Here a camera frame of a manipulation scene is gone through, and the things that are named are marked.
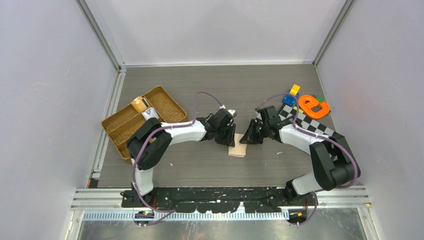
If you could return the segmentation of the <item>beige card holder wallet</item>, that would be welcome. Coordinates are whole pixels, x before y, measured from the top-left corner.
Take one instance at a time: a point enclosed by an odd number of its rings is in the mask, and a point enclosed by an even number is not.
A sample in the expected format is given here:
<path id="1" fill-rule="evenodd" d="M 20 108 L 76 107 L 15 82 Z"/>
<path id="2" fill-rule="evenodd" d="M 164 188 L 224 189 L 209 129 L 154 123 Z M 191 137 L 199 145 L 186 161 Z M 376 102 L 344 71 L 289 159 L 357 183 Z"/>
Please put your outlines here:
<path id="1" fill-rule="evenodd" d="M 228 155 L 232 157 L 240 157 L 244 158 L 246 156 L 247 144 L 240 143 L 242 134 L 235 133 L 234 134 L 234 147 L 228 147 Z"/>

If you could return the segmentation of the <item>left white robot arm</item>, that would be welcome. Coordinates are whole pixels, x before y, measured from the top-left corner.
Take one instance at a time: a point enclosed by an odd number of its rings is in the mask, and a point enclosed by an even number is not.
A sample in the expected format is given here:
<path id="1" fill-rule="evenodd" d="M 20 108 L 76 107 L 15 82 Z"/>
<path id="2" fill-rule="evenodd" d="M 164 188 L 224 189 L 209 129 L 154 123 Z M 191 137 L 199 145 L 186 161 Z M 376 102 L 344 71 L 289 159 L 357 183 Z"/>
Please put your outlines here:
<path id="1" fill-rule="evenodd" d="M 215 114 L 180 123 L 148 119 L 127 141 L 126 146 L 133 164 L 134 200 L 141 207 L 153 202 L 154 167 L 169 146 L 184 142 L 213 140 L 219 145 L 234 147 L 234 123 L 237 112 L 221 107 Z"/>

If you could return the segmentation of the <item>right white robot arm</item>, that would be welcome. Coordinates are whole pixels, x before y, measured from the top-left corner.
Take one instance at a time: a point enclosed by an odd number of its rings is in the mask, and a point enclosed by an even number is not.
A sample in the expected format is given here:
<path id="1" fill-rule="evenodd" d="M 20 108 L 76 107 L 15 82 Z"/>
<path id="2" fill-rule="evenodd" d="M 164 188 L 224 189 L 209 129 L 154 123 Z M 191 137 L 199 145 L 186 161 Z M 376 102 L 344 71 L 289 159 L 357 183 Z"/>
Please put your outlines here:
<path id="1" fill-rule="evenodd" d="M 289 180 L 284 188 L 291 205 L 299 205 L 306 194 L 348 188 L 360 176 L 360 168 L 343 135 L 331 136 L 301 128 L 295 115 L 282 119 L 274 106 L 257 108 L 240 144 L 258 145 L 265 138 L 296 147 L 311 158 L 312 172 Z"/>

